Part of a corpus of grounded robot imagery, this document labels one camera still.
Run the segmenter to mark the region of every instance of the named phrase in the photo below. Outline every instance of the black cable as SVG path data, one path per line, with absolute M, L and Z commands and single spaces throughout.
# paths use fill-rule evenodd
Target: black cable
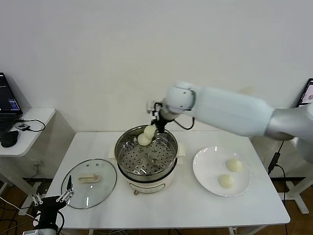
M 191 129 L 194 127 L 194 125 L 195 125 L 195 118 L 192 117 L 192 125 L 191 125 L 191 127 L 189 127 L 189 128 L 186 128 L 186 127 L 180 125 L 176 120 L 174 120 L 174 122 L 175 122 L 178 126 L 180 126 L 182 129 L 191 130 Z
M 176 231 L 179 235 L 182 235 L 182 234 L 180 233 L 180 231 L 178 231 L 178 229 L 175 229 L 175 231 Z
M 5 202 L 3 201 L 3 207 L 1 207 L 2 209 L 3 209 L 3 213 L 2 213 L 2 215 L 1 215 L 1 217 L 0 217 L 0 220 L 3 218 L 3 216 L 4 216 L 4 213 L 5 213 Z
M 37 167 L 37 172 L 36 172 L 36 174 L 34 174 L 33 176 L 29 177 L 29 178 L 26 179 L 25 181 L 29 181 L 29 180 L 31 180 L 32 178 L 34 178 L 34 177 L 36 177 L 36 176 L 38 175 L 38 173 L 39 173 L 39 165 L 36 164 L 36 167 Z
M 15 222 L 15 225 L 17 225 L 18 224 L 18 222 L 15 220 L 15 219 L 2 219 L 2 220 L 0 220 L 0 222 L 2 222 L 2 221 L 10 221 L 10 222 Z M 17 227 L 14 227 L 15 228 L 15 235 L 17 235 Z
M 60 232 L 64 226 L 64 223 L 65 223 L 64 215 L 60 211 L 58 211 L 58 214 L 60 214 L 60 216 L 62 217 L 62 225 L 60 226 L 60 229 L 58 230 L 57 235 L 60 234 Z
M 283 204 L 285 205 L 285 201 L 286 201 L 286 174 L 285 174 L 285 170 L 279 165 L 276 164 L 275 166 L 278 166 L 279 168 L 282 169 L 283 174 L 284 174 L 284 180 L 285 180 L 285 185 L 284 185 L 284 199 L 283 199 Z M 285 224 L 285 230 L 286 230 L 286 235 L 288 235 L 288 230 L 287 230 L 287 224 Z
M 23 203 L 24 203 L 24 201 L 25 201 L 26 199 L 27 199 L 27 196 L 24 198 L 24 200 L 22 200 L 22 202 L 20 203 L 20 205 L 18 206 L 18 208 L 21 208 L 21 206 L 23 205 Z M 10 227 L 11 227 L 12 221 L 14 220 L 14 218 L 15 218 L 17 212 L 19 212 L 19 210 L 16 210 L 16 211 L 15 211 L 15 213 L 14 213 L 14 215 L 13 215 L 13 218 L 11 219 L 11 222 L 10 222 L 10 224 L 9 224 L 9 226 L 8 226 L 8 231 L 6 232 L 6 235 L 8 235 L 8 233 L 9 233 L 9 231 L 10 231 Z
M 268 165 L 268 174 L 270 174 L 272 172 L 272 170 L 274 169 L 274 167 L 278 163 L 278 159 L 280 157 L 280 150 L 282 149 L 283 145 L 284 145 L 284 141 L 282 142 L 282 144 L 279 147 L 279 150 L 274 154 L 272 160 L 270 161 L 270 163 Z
M 37 121 L 37 122 L 40 122 L 42 125 L 44 125 L 44 127 L 41 130 L 32 130 L 29 127 L 27 127 L 27 128 L 22 129 L 22 131 L 40 132 L 40 131 L 43 131 L 45 129 L 45 124 L 42 121 L 39 121 L 37 119 L 24 120 L 23 118 L 21 118 L 21 119 L 15 121 L 15 122 L 27 122 L 27 121 Z
M 27 220 L 27 221 L 25 221 L 25 222 L 23 222 L 23 223 L 21 223 L 21 224 L 18 224 L 18 225 L 16 225 L 16 226 L 12 227 L 12 228 L 9 228 L 9 229 L 3 231 L 2 233 L 0 233 L 0 235 L 2 235 L 2 234 L 4 234 L 4 233 L 8 233 L 11 229 L 16 229 L 16 230 L 17 230 L 17 227 L 18 227 L 18 226 L 23 225 L 23 224 L 26 224 L 27 222 L 30 222 L 30 221 L 32 221 L 32 220 L 34 220 L 34 219 L 32 218 L 32 219 Z
M 279 150 L 278 150 L 278 152 L 277 153 L 279 153 L 280 152 L 280 150 L 282 149 L 282 147 L 283 147 L 283 144 L 284 144 L 284 141 L 282 142 L 282 144 L 280 145 L 280 147 L 279 147 Z

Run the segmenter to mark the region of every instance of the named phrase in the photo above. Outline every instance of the glass lid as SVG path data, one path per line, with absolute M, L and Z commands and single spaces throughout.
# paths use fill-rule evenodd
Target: glass lid
M 103 202 L 116 183 L 114 166 L 103 159 L 86 160 L 70 170 L 63 180 L 61 193 L 66 191 L 70 176 L 74 194 L 68 204 L 76 209 L 91 208 Z

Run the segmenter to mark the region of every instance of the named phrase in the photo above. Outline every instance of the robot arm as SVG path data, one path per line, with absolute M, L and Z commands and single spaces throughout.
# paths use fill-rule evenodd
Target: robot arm
M 179 114 L 240 136 L 268 136 L 279 141 L 299 137 L 307 161 L 313 143 L 313 104 L 294 109 L 274 109 L 265 101 L 216 88 L 178 82 L 170 87 L 153 121 L 160 132 Z

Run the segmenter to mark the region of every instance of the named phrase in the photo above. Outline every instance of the laptop screen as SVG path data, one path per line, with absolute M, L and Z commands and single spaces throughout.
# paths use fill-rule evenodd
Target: laptop screen
M 0 72 L 0 113 L 18 113 L 20 111 L 20 107 L 15 100 L 4 74 Z

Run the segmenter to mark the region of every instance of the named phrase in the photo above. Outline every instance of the floor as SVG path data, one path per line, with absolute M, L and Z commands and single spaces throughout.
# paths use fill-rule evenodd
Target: floor
M 278 191 L 283 191 L 284 182 L 274 182 L 274 185 Z M 312 235 L 313 234 L 313 187 L 308 188 L 302 194 L 302 198 L 311 211 L 310 214 L 301 214 L 298 210 L 297 205 L 293 201 L 286 201 L 287 211 L 291 217 L 291 222 L 287 225 L 288 234 L 289 235 Z M 3 193 L 3 198 L 8 200 L 9 202 L 21 206 L 23 200 L 26 195 L 20 191 L 16 187 L 7 188 Z M 8 229 L 10 224 L 10 220 L 14 218 L 18 224 L 24 223 L 29 220 L 28 216 L 20 216 L 15 211 L 6 210 L 3 212 L 3 204 L 4 202 L 0 200 L 0 235 L 3 231 Z M 14 209 L 12 206 L 6 204 L 6 209 Z M 36 213 L 35 209 L 31 209 L 30 213 Z M 26 222 L 25 224 L 20 225 L 16 232 L 15 229 L 11 229 L 7 234 L 4 235 L 22 235 L 23 231 L 32 230 L 32 223 Z M 96 231 L 94 235 L 108 234 L 108 231 Z M 127 231 L 129 235 L 168 235 L 169 230 L 138 230 Z M 227 228 L 218 228 L 218 229 L 179 229 L 176 231 L 175 229 L 170 230 L 170 235 L 225 235 L 229 234 Z M 82 231 L 83 235 L 88 235 L 87 231 Z M 257 233 L 257 235 L 285 235 L 285 226 L 277 225 L 277 226 L 269 226 L 265 229 L 261 230 Z

